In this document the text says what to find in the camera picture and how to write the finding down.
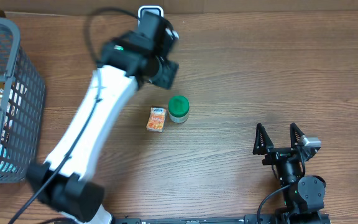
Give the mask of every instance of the can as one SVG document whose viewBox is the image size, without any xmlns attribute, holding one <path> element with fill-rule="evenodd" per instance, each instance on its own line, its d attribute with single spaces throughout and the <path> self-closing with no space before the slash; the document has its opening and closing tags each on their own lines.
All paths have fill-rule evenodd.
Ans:
<svg viewBox="0 0 358 224">
<path fill-rule="evenodd" d="M 189 117 L 190 104 L 186 97 L 177 95 L 168 103 L 169 117 L 175 123 L 183 123 Z"/>
</svg>

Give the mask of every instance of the plastic basket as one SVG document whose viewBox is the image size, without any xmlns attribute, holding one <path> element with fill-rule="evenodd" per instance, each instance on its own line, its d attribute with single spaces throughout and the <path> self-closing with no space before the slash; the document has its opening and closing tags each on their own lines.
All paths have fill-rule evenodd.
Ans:
<svg viewBox="0 0 358 224">
<path fill-rule="evenodd" d="M 3 18 L 0 82 L 5 83 L 0 107 L 0 183 L 18 182 L 36 157 L 45 83 L 20 47 L 19 29 Z"/>
</svg>

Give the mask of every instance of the green lid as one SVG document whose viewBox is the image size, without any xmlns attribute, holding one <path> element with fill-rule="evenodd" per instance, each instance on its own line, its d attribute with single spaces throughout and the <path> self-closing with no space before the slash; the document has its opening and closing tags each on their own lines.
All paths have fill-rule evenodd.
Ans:
<svg viewBox="0 0 358 224">
<path fill-rule="evenodd" d="M 189 101 L 184 96 L 174 96 L 168 104 L 169 113 L 177 118 L 185 116 L 190 109 Z"/>
</svg>

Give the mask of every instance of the wooden table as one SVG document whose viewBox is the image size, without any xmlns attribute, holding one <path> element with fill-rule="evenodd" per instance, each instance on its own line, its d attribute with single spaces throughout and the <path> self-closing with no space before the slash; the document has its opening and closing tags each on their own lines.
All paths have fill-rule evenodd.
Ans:
<svg viewBox="0 0 358 224">
<path fill-rule="evenodd" d="M 255 213 L 278 188 L 262 156 L 253 156 L 261 122 L 277 147 L 290 145 L 289 125 L 322 140 L 306 163 L 327 182 L 324 213 L 358 223 L 358 11 L 187 14 L 167 16 L 180 35 L 170 58 L 180 64 L 172 90 L 146 85 L 121 112 L 94 181 L 117 217 L 233 217 Z M 81 103 L 94 68 L 84 17 L 13 18 L 22 46 L 47 85 L 39 161 L 55 147 Z M 95 45 L 132 29 L 126 16 L 93 24 Z M 191 105 L 184 124 L 145 130 L 153 105 L 176 94 Z M 0 223 L 32 195 L 0 184 Z M 263 212 L 283 206 L 280 197 Z M 58 216 L 34 202 L 18 223 Z"/>
</svg>

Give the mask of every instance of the small packet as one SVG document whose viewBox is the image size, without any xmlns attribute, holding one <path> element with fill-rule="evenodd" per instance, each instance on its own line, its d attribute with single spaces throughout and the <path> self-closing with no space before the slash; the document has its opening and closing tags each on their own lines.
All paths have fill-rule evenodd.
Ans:
<svg viewBox="0 0 358 224">
<path fill-rule="evenodd" d="M 165 122 L 167 110 L 164 108 L 152 108 L 150 111 L 149 122 L 147 122 L 147 130 L 162 132 Z"/>
</svg>

